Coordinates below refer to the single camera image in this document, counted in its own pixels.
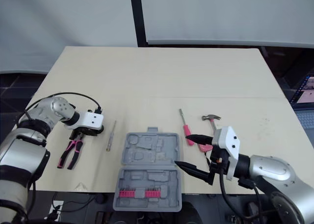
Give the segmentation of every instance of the pink screwdriver handle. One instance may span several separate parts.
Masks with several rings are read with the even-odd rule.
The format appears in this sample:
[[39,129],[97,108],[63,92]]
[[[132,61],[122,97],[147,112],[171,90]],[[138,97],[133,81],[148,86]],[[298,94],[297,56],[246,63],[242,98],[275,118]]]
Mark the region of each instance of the pink screwdriver handle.
[[[183,125],[183,130],[184,130],[184,134],[185,134],[186,136],[191,135],[190,129],[188,128],[188,125],[187,125],[187,124],[186,124],[186,125]],[[191,141],[191,140],[189,140],[189,139],[187,139],[186,141],[187,141],[187,143],[189,144],[189,146],[194,145],[194,142],[193,142],[193,141]]]

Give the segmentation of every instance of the wooden table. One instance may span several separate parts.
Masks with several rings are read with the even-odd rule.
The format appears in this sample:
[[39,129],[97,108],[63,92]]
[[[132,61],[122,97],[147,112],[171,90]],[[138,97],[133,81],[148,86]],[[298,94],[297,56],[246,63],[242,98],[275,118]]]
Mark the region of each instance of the wooden table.
[[[208,171],[204,154],[187,145],[179,108],[192,133],[212,136],[202,115],[222,119],[241,140],[240,153],[277,156],[314,186],[314,150],[301,124],[257,49],[173,49],[66,47],[32,101],[56,92],[79,92],[103,107],[106,131],[86,136],[74,170],[57,169],[71,131],[58,123],[48,136],[50,160],[38,190],[114,192],[128,132],[161,132],[180,136],[181,160]],[[78,110],[95,109],[91,101],[64,95]],[[105,150],[114,121],[115,136]],[[220,193],[213,186],[182,173],[183,193]],[[228,193],[248,194],[237,179],[225,182]]]

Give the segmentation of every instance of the laptop keyboard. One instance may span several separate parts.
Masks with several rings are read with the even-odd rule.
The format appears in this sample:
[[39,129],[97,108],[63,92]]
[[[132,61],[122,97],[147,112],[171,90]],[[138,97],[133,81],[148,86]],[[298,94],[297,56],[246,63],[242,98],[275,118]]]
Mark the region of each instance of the laptop keyboard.
[[304,129],[314,128],[314,112],[313,111],[309,111],[309,112],[296,111],[295,113]]

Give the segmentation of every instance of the red screwdriver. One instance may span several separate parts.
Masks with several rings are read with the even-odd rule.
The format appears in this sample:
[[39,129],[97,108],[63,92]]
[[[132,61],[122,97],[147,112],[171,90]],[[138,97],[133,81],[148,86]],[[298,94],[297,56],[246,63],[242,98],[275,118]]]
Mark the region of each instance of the red screwdriver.
[[[180,112],[180,115],[181,115],[182,120],[183,120],[183,130],[184,130],[184,134],[185,134],[185,136],[189,136],[189,135],[191,135],[191,131],[190,131],[190,129],[188,128],[188,125],[185,123],[182,109],[179,109],[179,112]],[[188,143],[190,146],[194,145],[194,142],[193,142],[193,141],[191,141],[191,140],[189,140],[189,139],[187,139],[186,141],[187,141],[187,143]]]

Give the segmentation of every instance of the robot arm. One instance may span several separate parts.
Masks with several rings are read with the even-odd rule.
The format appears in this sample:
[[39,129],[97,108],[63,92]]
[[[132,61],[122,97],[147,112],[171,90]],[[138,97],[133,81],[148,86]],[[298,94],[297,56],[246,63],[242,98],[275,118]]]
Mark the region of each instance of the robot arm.
[[311,224],[314,222],[314,189],[301,181],[289,163],[274,157],[239,154],[240,141],[230,126],[217,129],[214,137],[190,135],[198,144],[211,144],[209,173],[196,166],[176,161],[187,172],[212,185],[215,174],[228,180],[239,178],[239,185],[251,188],[252,181],[271,200],[284,224]]
[[54,126],[61,121],[68,129],[96,136],[103,118],[101,112],[78,112],[61,97],[42,99],[21,118],[0,146],[0,223],[25,222],[27,193],[49,160],[46,138]]

